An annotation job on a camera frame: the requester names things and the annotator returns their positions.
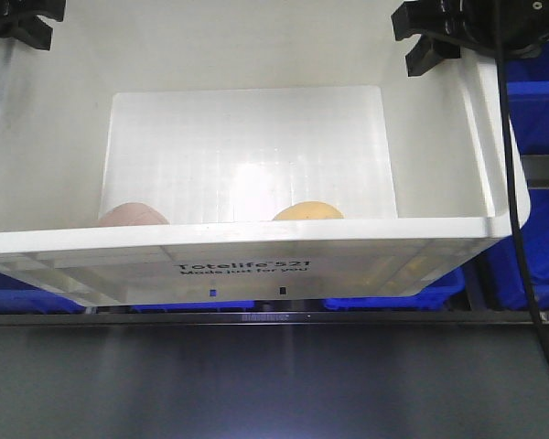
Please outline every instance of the yellow egg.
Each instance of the yellow egg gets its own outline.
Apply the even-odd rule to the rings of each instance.
[[[320,201],[295,204],[276,215],[273,220],[338,220],[344,216],[339,210]]]

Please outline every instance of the blue bin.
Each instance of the blue bin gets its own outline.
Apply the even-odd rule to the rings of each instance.
[[[201,303],[201,304],[165,304],[165,305],[134,305],[133,311],[137,313],[143,312],[169,312],[176,310],[191,311],[206,309],[210,311],[246,311],[254,308],[253,300],[239,301],[239,302],[213,302],[213,303]]]
[[[76,314],[84,307],[0,274],[0,314]]]
[[[466,286],[461,268],[446,274],[427,286],[421,293],[409,297],[363,297],[351,299],[326,299],[323,305],[332,311],[354,308],[415,308],[438,311],[453,294]]]
[[[549,154],[549,43],[536,59],[509,63],[511,118],[522,154]]]
[[[531,203],[531,217],[522,228],[522,236],[539,306],[549,309],[549,190],[532,190]],[[486,256],[501,304],[510,309],[525,308],[512,238],[496,244]]]

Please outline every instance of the brown egg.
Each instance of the brown egg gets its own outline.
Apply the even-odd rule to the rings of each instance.
[[[320,201],[295,204],[276,215],[273,220],[338,220],[344,216],[339,210]]]
[[[110,210],[98,221],[98,227],[154,226],[168,224],[167,219],[143,203],[125,203]]]

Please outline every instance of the white surface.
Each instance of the white surface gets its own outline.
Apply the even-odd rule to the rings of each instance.
[[[403,295],[508,235],[492,63],[465,51],[462,60],[407,78],[404,55],[414,41],[395,42],[390,23],[401,3],[82,0],[69,2],[65,22],[54,25],[50,52],[16,44],[10,57],[0,40],[0,271],[85,305],[270,299],[279,298],[279,286],[287,288],[286,299]],[[309,100],[285,106],[277,94],[294,99],[303,87],[337,93],[333,99],[350,108],[328,104],[325,93],[309,98],[325,101],[321,106]],[[368,92],[339,93],[359,87]],[[227,102],[239,93],[261,105],[272,93],[279,107],[268,103],[269,119],[251,111],[256,102],[236,103],[233,114],[252,123],[225,123]],[[151,104],[156,118],[137,108],[132,122],[115,127],[116,116],[129,113],[125,99],[184,95],[196,98],[170,102],[166,112]],[[185,117],[184,102],[196,114],[190,128],[159,120]],[[118,134],[125,142],[110,149],[102,193],[111,113],[112,142]],[[213,120],[203,121],[206,114]],[[353,135],[351,124],[362,131]],[[297,132],[301,142],[278,143]],[[249,134],[264,154],[242,144]],[[190,143],[172,145],[177,139]],[[221,149],[228,139],[237,141]],[[347,143],[332,147],[333,139]],[[248,157],[213,154],[218,145]],[[282,167],[269,162],[275,148],[288,155]],[[387,150],[392,185],[385,179]],[[187,160],[175,157],[182,153]],[[368,168],[379,172],[363,174]],[[517,171],[525,221],[528,193]],[[227,184],[219,185],[217,175]],[[165,184],[186,189],[164,190]],[[269,220],[277,203],[284,209],[303,200],[300,191],[310,198],[319,191],[320,201],[352,219]],[[106,203],[146,201],[139,197],[150,197],[178,224],[93,227]],[[231,258],[254,266],[228,274],[179,268],[226,265]],[[265,268],[258,264],[276,262],[300,262],[307,270],[257,272]],[[210,298],[209,289],[218,297]]]
[[[141,202],[172,224],[272,220],[311,200],[396,218],[377,87],[115,96],[101,215]]]

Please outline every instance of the dark metal surface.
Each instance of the dark metal surface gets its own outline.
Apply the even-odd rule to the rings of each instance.
[[[0,0],[0,37],[50,50],[53,29],[38,16],[63,21],[66,0]]]
[[[494,56],[492,0],[406,1],[392,16],[397,41],[421,35],[406,57],[409,76],[421,76],[459,48]],[[549,0],[500,0],[501,38],[508,59],[534,58],[549,40]]]
[[[0,328],[0,439],[541,439],[528,327]]]
[[[549,324],[549,312],[542,313]],[[264,312],[0,316],[0,327],[149,325],[530,325],[526,312]]]
[[[549,155],[521,155],[530,189],[549,189]]]

